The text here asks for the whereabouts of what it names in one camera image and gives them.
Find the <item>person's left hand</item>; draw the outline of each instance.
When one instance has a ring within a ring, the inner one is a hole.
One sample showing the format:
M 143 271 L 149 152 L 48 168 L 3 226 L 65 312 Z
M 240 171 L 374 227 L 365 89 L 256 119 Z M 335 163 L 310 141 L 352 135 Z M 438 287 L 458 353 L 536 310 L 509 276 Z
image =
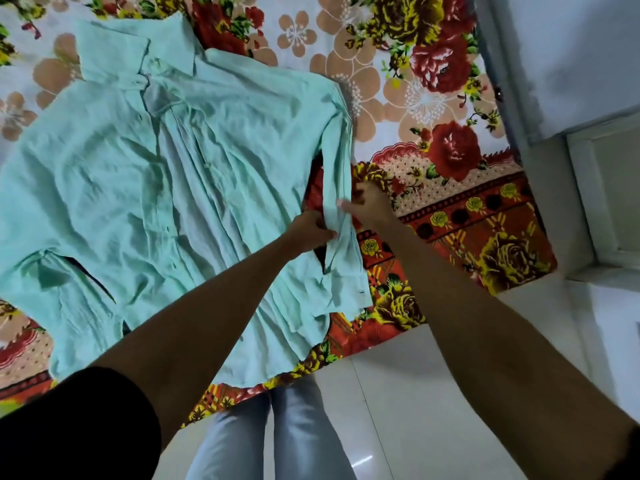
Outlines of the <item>person's left hand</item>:
M 324 226 L 322 214 L 317 210 L 305 210 L 293 222 L 282 235 L 282 238 L 291 247 L 292 253 L 297 256 L 307 251 L 312 251 L 327 242 L 335 239 L 338 233 Z

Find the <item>floral pattern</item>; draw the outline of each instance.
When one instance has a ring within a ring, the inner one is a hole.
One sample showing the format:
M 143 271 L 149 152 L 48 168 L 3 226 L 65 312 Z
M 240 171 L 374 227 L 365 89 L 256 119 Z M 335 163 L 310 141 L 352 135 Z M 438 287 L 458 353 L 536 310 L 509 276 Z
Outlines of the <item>floral pattern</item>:
M 178 11 L 204 48 L 336 81 L 353 120 L 353 181 L 379 186 L 402 222 L 478 286 L 496 294 L 553 271 L 467 0 L 0 0 L 0 73 L 9 81 L 0 91 L 0 159 L 82 79 L 67 33 L 76 18 L 159 20 Z M 322 208 L 322 175 L 321 164 L 312 169 L 308 198 L 320 204 L 308 200 L 309 208 Z M 331 314 L 325 340 L 292 371 L 252 388 L 211 385 L 186 423 L 427 322 L 393 250 L 353 223 L 373 306 Z M 0 414 L 55 384 L 51 347 L 46 331 L 0 301 Z

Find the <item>person's right arm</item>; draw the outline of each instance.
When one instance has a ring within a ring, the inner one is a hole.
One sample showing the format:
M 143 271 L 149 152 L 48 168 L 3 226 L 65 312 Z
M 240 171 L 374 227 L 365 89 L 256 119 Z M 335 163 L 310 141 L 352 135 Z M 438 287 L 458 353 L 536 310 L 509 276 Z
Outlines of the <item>person's right arm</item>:
M 637 426 L 528 321 L 454 268 L 368 182 L 340 207 L 400 259 L 460 390 L 531 479 L 600 480 Z M 447 306 L 429 306 L 446 303 Z

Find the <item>leg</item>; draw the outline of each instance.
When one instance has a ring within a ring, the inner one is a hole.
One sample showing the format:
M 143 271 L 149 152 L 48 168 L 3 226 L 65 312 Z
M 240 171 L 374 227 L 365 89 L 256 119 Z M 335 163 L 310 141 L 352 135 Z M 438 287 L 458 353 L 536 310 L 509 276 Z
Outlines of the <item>leg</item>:
M 355 480 L 311 376 L 271 391 L 278 480 Z
M 186 480 L 262 480 L 269 405 L 260 394 L 215 414 Z

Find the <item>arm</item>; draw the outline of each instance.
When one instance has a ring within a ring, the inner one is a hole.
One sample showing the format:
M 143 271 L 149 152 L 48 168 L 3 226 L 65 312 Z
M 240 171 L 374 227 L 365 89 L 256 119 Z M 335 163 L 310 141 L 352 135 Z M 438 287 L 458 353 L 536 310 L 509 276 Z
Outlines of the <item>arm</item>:
M 284 265 L 336 236 L 319 222 L 319 212 L 302 213 L 281 237 L 158 312 L 92 364 L 114 369 L 140 387 L 160 421 L 162 448 L 211 383 Z
M 601 479 L 636 423 L 524 318 L 440 258 L 368 182 L 340 206 L 400 259 L 460 390 L 532 479 Z M 430 303 L 448 304 L 446 309 Z

